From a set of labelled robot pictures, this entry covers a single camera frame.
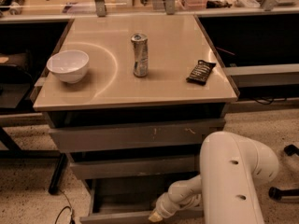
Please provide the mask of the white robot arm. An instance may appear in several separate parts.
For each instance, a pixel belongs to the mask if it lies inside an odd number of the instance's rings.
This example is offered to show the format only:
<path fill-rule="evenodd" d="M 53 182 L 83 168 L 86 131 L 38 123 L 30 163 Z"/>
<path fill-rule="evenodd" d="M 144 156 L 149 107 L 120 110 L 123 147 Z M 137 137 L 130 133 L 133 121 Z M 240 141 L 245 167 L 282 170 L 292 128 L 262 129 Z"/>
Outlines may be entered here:
<path fill-rule="evenodd" d="M 270 147 L 235 133 L 214 132 L 201 146 L 199 167 L 199 175 L 173 183 L 158 198 L 149 221 L 201 204 L 205 224 L 264 224 L 256 187 L 278 175 L 278 157 Z"/>

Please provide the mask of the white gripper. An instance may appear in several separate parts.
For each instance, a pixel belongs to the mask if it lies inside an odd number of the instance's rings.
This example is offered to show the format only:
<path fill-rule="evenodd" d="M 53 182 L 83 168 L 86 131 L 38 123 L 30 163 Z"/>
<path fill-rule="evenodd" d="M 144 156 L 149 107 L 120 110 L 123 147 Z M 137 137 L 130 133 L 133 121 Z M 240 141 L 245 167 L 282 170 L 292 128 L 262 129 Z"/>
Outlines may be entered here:
<path fill-rule="evenodd" d="M 200 202 L 200 194 L 187 196 L 166 192 L 158 198 L 154 212 L 149 215 L 149 221 L 153 223 L 161 222 L 163 218 L 170 218 L 178 211 L 194 208 Z"/>

